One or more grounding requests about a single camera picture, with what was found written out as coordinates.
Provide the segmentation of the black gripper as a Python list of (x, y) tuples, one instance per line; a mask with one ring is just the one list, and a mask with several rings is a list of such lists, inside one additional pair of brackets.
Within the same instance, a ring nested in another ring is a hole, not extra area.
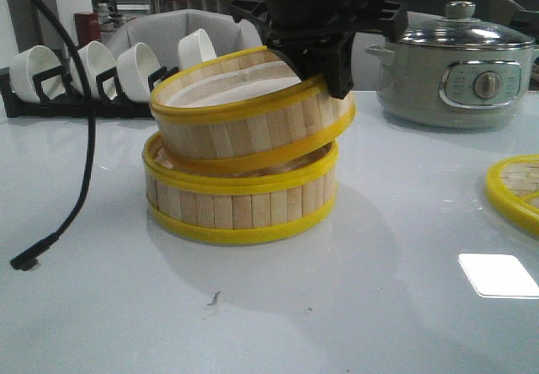
[(357, 33), (395, 42), (408, 27), (408, 12), (388, 0), (232, 0), (236, 21), (246, 19), (265, 45), (303, 81), (322, 74), (331, 96), (353, 88), (351, 52)]

